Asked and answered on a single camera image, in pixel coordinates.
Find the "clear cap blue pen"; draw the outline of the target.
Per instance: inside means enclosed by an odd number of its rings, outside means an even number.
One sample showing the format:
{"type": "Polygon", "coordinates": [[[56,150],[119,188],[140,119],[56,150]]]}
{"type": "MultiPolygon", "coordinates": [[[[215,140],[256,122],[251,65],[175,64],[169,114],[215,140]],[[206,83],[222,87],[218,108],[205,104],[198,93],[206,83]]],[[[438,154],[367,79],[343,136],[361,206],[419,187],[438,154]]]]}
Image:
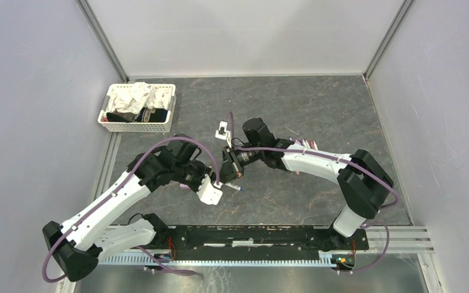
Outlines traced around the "clear cap blue pen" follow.
{"type": "Polygon", "coordinates": [[[241,186],[235,185],[235,184],[233,184],[233,183],[225,183],[224,186],[225,186],[225,187],[229,187],[229,188],[231,188],[231,189],[234,189],[234,190],[236,190],[237,192],[242,191],[242,187],[241,187],[241,186]]]}

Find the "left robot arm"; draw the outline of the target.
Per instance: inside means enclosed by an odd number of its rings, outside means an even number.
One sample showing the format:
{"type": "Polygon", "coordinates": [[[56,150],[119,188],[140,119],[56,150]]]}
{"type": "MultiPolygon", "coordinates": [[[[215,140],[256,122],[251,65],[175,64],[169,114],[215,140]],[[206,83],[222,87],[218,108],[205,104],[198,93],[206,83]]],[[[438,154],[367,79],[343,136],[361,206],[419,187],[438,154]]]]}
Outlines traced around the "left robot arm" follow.
{"type": "Polygon", "coordinates": [[[167,231],[153,226],[148,220],[127,225],[117,233],[107,233],[105,229],[158,187],[170,181],[184,183],[186,178],[190,179],[189,187],[202,202],[218,203],[222,196],[220,165],[200,142],[186,136],[170,137],[138,155],[121,177],[88,207],[63,223],[50,221],[42,228],[48,248],[42,265],[44,281],[56,283],[65,278],[79,281],[99,261],[127,248],[147,244],[155,249],[163,247],[167,242],[167,231]],[[169,159],[160,158],[171,143],[180,145],[182,150],[188,148],[191,153],[201,149],[212,160],[213,169],[193,176],[192,172],[201,168],[201,162],[175,154],[169,159]]]}

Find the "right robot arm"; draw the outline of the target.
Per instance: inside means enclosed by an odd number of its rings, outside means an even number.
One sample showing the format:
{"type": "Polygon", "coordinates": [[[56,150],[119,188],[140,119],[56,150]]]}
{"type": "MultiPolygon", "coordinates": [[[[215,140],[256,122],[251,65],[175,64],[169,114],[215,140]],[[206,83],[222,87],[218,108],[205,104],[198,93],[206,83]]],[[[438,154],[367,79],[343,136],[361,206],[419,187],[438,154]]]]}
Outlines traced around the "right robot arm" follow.
{"type": "Polygon", "coordinates": [[[328,240],[336,249],[346,248],[362,225],[388,207],[389,195],[394,203],[399,195],[393,180],[375,158],[365,150],[353,154],[328,153],[318,150],[305,140],[276,138],[261,118],[247,120],[242,142],[233,137],[234,125],[221,121],[215,137],[226,141],[220,180],[227,183],[244,175],[247,165],[256,161],[286,172],[306,173],[331,181],[339,186],[346,202],[331,225],[328,240]]]}

